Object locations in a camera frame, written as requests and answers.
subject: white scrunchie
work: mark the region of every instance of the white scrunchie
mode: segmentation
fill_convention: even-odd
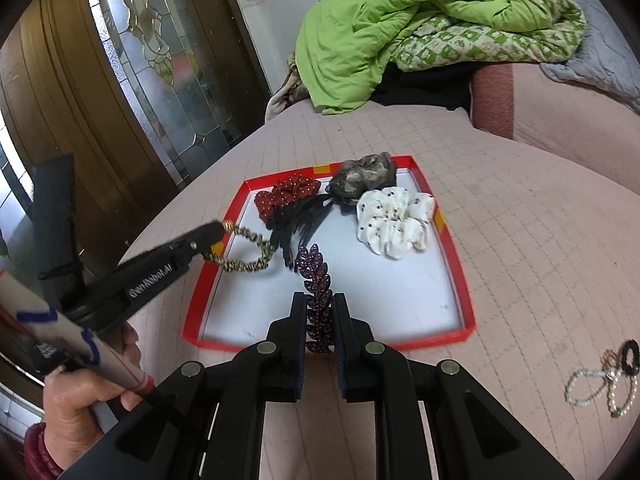
[[[376,254],[399,260],[413,245],[423,251],[428,245],[427,224],[435,200],[429,193],[404,187],[385,187],[365,192],[358,200],[358,240]]]

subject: maroon sleeve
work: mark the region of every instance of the maroon sleeve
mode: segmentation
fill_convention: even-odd
[[[24,436],[24,467],[31,480],[56,480],[62,469],[44,445],[44,422],[34,424]]]

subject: black cloth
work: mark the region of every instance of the black cloth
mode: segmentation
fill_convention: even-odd
[[[382,82],[371,95],[381,105],[432,105],[448,110],[463,107],[471,113],[469,84],[476,70],[484,63],[463,61],[418,72],[402,72],[389,63]]]

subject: person's left hand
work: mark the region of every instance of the person's left hand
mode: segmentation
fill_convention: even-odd
[[[137,341],[138,334],[129,323],[125,323],[122,327],[123,355],[140,366]],[[87,368],[65,372],[62,366],[45,378],[42,398],[46,423],[44,444],[58,466],[67,469],[102,437],[89,406],[117,396],[129,411],[141,400],[135,393]]]

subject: metal screw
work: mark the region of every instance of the metal screw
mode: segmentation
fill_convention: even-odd
[[[451,359],[447,359],[442,362],[440,369],[446,374],[455,375],[460,371],[460,365]]]
[[[378,341],[371,341],[364,345],[364,349],[373,355],[380,355],[385,351],[385,346]]]
[[[202,365],[200,363],[191,361],[182,365],[182,368],[180,368],[180,373],[185,377],[193,377],[199,374],[201,370]]]
[[[273,341],[262,341],[258,343],[256,347],[258,354],[273,354],[278,346]]]

